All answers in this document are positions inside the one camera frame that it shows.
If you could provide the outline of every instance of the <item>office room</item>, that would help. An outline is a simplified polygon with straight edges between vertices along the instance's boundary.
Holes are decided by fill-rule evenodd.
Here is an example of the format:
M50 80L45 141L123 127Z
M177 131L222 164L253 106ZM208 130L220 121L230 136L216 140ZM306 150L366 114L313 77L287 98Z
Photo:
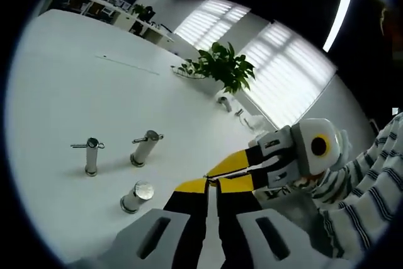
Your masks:
M4 158L35 262L361 268L387 235L400 0L25 1Z

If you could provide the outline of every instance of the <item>white table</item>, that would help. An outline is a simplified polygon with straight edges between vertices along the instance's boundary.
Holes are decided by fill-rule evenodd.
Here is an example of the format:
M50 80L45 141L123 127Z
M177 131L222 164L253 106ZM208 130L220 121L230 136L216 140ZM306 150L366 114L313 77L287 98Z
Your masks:
M118 231L163 207L178 184L200 178L254 137L171 72L182 62L74 13L51 10L26 29L8 83L6 143L27 214L61 260L102 252ZM165 137L135 168L131 141L148 129ZM94 178L84 173L85 149L70 147L91 136L106 146ZM154 198L126 214L119 200L139 180L154 186Z
M167 36L164 32L162 32L158 28L148 24L147 22L139 20L135 16L129 14L128 12L125 12L121 8L114 6L112 3L109 3L108 1L105 1L105 0L90 0L90 1L92 3L98 3L106 8L109 8L109 9L112 9L112 10L118 12L119 16L114 20L113 25L121 28L122 30L129 31L135 22L139 22L140 24L144 25L147 28L147 31L155 32L160 37L160 39L165 38L165 39L173 42L173 39L171 37ZM159 40L158 41L155 41L155 40L156 39L154 37L152 37L152 42L153 43L155 42L155 44L157 44L159 42Z

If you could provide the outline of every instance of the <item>window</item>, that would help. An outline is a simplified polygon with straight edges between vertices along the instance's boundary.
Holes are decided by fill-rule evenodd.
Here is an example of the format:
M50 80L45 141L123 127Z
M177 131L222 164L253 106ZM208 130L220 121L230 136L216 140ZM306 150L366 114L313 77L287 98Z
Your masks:
M293 125L322 93L336 68L280 23L268 25L241 52L255 66L249 99L279 129Z
M248 8L229 1L207 0L174 32L196 49L209 50L248 11Z

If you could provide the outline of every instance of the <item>silver peg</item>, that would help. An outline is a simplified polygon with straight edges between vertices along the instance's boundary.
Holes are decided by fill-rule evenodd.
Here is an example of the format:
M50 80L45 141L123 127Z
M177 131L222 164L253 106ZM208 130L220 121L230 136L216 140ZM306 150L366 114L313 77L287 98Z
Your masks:
M158 143L158 141L162 140L163 138L164 135L159 135L153 130L148 130L145 133L144 138L133 140L133 144L140 143L140 145L136 151L130 155L130 161L132 164L137 167L144 166L145 159L150 154L151 150Z
M96 167L96 158L98 155L98 149L104 149L105 144L99 143L95 138L89 138L86 144L71 144L73 148L86 148L87 151L87 164L85 172L89 176L96 176L98 169Z
M145 181L138 181L129 193L120 199L120 206L124 212L134 214L140 206L154 195L152 185Z

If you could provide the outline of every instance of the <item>person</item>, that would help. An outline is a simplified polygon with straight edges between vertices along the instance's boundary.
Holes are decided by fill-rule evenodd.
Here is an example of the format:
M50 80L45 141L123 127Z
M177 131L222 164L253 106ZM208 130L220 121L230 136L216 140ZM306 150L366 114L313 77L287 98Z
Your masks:
M361 258L386 230L402 199L403 113L354 161L298 180L292 188L309 192L319 207L333 257Z

